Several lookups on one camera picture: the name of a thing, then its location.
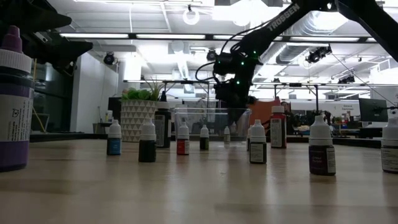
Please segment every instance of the white planter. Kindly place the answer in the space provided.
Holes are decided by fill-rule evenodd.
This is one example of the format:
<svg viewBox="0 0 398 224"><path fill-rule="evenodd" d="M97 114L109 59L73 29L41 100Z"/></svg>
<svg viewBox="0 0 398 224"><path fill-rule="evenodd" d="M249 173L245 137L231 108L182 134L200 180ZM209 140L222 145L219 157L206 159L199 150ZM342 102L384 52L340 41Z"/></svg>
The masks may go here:
<svg viewBox="0 0 398 224"><path fill-rule="evenodd" d="M141 124L145 118L154 119L156 101L123 100L121 110L122 141L139 142Z"/></svg>

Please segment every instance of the table surface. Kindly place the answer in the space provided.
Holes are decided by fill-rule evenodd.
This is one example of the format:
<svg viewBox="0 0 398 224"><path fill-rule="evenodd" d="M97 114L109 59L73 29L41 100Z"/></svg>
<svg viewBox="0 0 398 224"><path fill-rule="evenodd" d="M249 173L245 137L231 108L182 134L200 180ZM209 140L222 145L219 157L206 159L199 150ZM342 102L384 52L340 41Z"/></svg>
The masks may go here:
<svg viewBox="0 0 398 224"><path fill-rule="evenodd" d="M311 175L308 144L268 149L248 162L245 144L211 142L189 156L137 144L106 156L105 140L30 145L24 170L0 173L0 223L398 223L398 175L378 149L335 146L335 177Z"/></svg>

